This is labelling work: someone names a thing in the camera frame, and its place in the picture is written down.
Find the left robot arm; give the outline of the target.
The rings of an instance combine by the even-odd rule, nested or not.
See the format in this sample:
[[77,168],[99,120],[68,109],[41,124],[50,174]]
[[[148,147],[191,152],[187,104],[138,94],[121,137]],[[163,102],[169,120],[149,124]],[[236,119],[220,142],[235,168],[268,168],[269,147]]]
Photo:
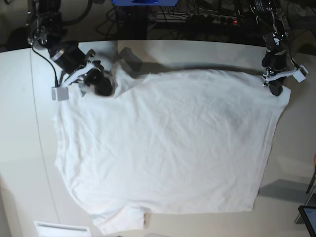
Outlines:
[[250,9],[255,15],[265,42],[266,54],[262,59],[265,68],[263,78],[274,96],[280,96],[283,91],[285,77],[266,81],[268,77],[283,73],[287,68],[286,38],[287,32],[282,19],[282,8],[278,0],[252,0]]

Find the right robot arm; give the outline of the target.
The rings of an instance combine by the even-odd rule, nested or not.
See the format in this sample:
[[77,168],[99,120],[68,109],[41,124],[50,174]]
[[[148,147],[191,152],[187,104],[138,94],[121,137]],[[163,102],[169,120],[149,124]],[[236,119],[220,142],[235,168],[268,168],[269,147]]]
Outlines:
[[77,41],[64,41],[66,26],[81,22],[90,12],[93,4],[102,4],[101,0],[90,0],[83,14],[70,21],[63,21],[59,0],[31,0],[26,26],[28,28],[28,44],[31,47],[48,50],[47,62],[61,69],[60,76],[54,77],[52,99],[64,101],[69,98],[68,86],[77,83],[82,94],[86,87],[92,86],[95,94],[110,96],[114,85],[99,60],[91,60],[96,52],[91,49],[87,53],[79,49]]

